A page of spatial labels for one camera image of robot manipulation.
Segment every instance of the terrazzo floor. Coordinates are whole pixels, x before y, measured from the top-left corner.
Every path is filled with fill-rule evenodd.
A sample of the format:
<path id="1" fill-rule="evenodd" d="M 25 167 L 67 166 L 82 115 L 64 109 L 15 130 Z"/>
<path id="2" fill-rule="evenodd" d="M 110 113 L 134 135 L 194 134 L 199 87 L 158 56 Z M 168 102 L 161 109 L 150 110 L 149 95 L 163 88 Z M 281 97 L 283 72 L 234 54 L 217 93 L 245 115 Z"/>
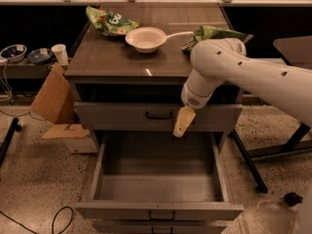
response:
<path id="1" fill-rule="evenodd" d="M 12 116 L 19 117 L 21 132 L 15 132 L 0 168 L 0 211 L 24 224 L 34 233 L 52 233 L 53 218 L 64 206 L 71 208 L 88 199 L 96 154 L 71 154 L 60 139 L 42 139 L 51 123 L 30 112 L 30 105 L 0 106 L 0 141 Z M 281 144 L 298 127 L 294 118 L 270 105 L 244 105 L 236 130 L 247 149 Z M 289 207 L 284 195 L 291 191 L 304 195 L 312 183 L 312 152 L 255 159 L 269 191 L 255 191 L 255 182 L 232 138 L 221 150 L 221 163 L 231 203 L 244 211 L 222 232 L 224 234 L 288 234 L 300 209 Z M 70 220 L 70 210 L 62 211 L 55 232 Z M 1 234 L 31 233 L 0 214 Z M 74 213 L 63 233 L 96 231 L 92 221 Z"/>

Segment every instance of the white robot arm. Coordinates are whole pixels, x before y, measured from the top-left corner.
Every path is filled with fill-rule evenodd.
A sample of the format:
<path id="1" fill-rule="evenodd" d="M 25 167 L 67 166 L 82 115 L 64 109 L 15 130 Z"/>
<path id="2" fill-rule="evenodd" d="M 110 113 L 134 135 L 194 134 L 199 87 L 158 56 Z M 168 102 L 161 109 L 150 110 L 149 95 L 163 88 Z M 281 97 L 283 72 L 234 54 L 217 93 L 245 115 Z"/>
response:
<path id="1" fill-rule="evenodd" d="M 193 109 L 204 107 L 224 82 L 312 127 L 312 70 L 246 58 L 244 43 L 235 38 L 199 42 L 192 50 L 191 63 L 194 68 L 181 93 L 185 107 L 176 119 L 176 137 L 184 134 L 195 117 Z"/>

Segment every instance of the green plastic bag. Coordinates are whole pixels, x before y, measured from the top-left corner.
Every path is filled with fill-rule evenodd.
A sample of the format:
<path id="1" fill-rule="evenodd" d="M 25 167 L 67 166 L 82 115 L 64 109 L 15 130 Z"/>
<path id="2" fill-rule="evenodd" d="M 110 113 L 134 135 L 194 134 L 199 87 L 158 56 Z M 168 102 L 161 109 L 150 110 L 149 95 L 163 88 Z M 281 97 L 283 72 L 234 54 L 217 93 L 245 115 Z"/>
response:
<path id="1" fill-rule="evenodd" d="M 127 35 L 138 27 L 138 21 L 129 20 L 119 14 L 88 6 L 86 15 L 90 24 L 106 36 Z"/>
<path id="2" fill-rule="evenodd" d="M 252 37 L 253 36 L 250 34 L 244 34 L 231 29 L 203 25 L 194 30 L 192 39 L 187 42 L 181 49 L 186 53 L 190 53 L 197 43 L 207 39 L 237 38 L 246 43 Z"/>

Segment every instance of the cardboard box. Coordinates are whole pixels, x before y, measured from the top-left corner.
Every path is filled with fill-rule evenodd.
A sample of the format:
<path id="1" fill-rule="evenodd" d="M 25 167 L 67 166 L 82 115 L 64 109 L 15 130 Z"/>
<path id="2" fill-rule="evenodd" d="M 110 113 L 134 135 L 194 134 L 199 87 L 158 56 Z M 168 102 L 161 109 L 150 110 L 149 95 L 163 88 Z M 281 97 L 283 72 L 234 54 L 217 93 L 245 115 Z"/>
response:
<path id="1" fill-rule="evenodd" d="M 61 138 L 72 153 L 98 152 L 89 130 L 77 124 L 75 98 L 63 73 L 56 63 L 31 104 L 32 111 L 54 124 L 42 138 Z"/>
<path id="2" fill-rule="evenodd" d="M 62 138 L 71 153 L 97 153 L 97 148 L 88 130 L 80 124 L 53 125 L 42 138 Z"/>
<path id="3" fill-rule="evenodd" d="M 74 124 L 78 117 L 74 110 L 75 97 L 64 69 L 55 63 L 38 95 L 31 104 L 31 110 L 53 124 Z"/>

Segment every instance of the white cup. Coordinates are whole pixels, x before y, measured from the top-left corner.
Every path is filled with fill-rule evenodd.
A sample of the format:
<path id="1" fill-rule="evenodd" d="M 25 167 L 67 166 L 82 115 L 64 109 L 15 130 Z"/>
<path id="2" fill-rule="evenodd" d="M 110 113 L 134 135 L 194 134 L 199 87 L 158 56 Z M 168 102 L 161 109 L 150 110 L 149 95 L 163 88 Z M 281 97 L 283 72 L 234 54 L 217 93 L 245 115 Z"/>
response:
<path id="1" fill-rule="evenodd" d="M 66 46 L 63 44 L 56 44 L 51 49 L 55 56 L 57 57 L 59 65 L 68 65 L 68 55 L 66 51 Z"/>

